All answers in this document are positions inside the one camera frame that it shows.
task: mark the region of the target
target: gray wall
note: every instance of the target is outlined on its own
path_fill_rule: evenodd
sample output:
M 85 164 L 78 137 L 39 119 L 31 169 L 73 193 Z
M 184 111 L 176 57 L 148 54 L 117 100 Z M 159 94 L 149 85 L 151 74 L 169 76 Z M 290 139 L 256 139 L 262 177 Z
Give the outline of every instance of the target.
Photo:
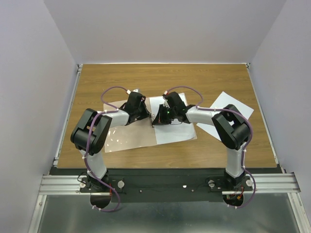
M 285 0 L 45 0 L 78 63 L 249 62 Z
M 41 0 L 1 1 L 0 31 L 0 232 L 25 233 L 76 65 Z
M 311 1 L 288 0 L 251 63 L 280 163 L 294 171 L 311 219 Z

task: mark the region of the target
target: wooden table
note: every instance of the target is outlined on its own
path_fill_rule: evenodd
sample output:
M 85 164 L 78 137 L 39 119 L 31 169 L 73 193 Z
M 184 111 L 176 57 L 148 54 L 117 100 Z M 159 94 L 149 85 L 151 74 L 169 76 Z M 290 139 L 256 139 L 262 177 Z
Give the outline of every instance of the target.
M 198 64 L 113 64 L 83 65 L 71 114 L 61 148 L 58 168 L 85 167 L 81 154 L 70 142 L 70 134 L 86 108 L 102 110 L 100 100 L 104 89 L 121 85 L 130 90 L 139 88 L 147 97 L 160 96 L 166 89 L 188 85 L 200 91 L 209 107 L 222 91 L 254 109 L 250 122 L 254 138 L 247 148 L 247 167 L 276 167 L 268 135 L 260 114 L 245 65 Z M 180 88 L 188 103 L 196 104 L 196 93 Z M 127 99 L 121 89 L 113 89 L 105 95 L 107 101 Z M 104 153 L 108 168 L 196 168 L 225 167 L 225 146 L 195 126 L 198 139 L 157 145 L 153 147 Z

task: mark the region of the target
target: gray floor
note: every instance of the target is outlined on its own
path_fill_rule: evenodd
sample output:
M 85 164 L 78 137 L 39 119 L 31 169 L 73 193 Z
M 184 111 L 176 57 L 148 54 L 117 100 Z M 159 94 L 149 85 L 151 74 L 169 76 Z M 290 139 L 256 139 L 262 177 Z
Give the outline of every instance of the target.
M 40 233 L 298 233 L 287 194 L 257 194 L 239 210 L 224 203 L 127 203 L 92 210 L 87 196 L 49 196 Z

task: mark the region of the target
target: wall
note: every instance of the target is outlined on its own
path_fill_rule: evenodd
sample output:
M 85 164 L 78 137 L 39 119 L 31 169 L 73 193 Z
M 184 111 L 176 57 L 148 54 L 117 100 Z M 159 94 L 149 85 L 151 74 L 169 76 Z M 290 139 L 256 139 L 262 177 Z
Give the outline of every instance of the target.
M 288 0 L 251 65 L 277 156 L 294 171 L 311 220 L 311 1 Z
M 41 0 L 2 1 L 0 31 L 0 232 L 25 233 L 76 65 Z
M 285 0 L 45 0 L 78 63 L 244 63 Z

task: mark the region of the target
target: white paper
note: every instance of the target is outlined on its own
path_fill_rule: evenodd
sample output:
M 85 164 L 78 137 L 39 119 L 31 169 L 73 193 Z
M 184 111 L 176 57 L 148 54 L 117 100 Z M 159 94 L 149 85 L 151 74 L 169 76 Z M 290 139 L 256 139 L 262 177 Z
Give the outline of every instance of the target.
M 179 94 L 179 96 L 182 99 L 182 101 L 187 105 L 185 93 L 181 93 Z M 150 106 L 152 114 L 156 116 L 159 110 L 159 105 L 163 103 L 164 99 L 162 96 L 151 97 Z M 155 137 L 156 143 L 159 145 L 159 144 L 190 140 L 196 137 L 196 133 L 193 124 L 187 123 L 180 124 L 180 122 L 177 119 L 175 119 L 172 122 L 172 125 L 155 125 Z
M 211 105 L 211 108 L 224 108 L 228 104 L 233 104 L 237 107 L 239 112 L 246 118 L 249 119 L 252 115 L 254 109 L 248 107 L 247 105 L 243 104 L 242 102 L 236 100 L 232 96 L 228 95 L 226 92 L 222 92 L 220 96 L 215 100 L 215 102 Z M 206 125 L 206 124 L 197 124 L 202 130 L 206 131 L 213 137 L 216 137 L 220 141 L 220 137 L 217 133 L 215 126 Z

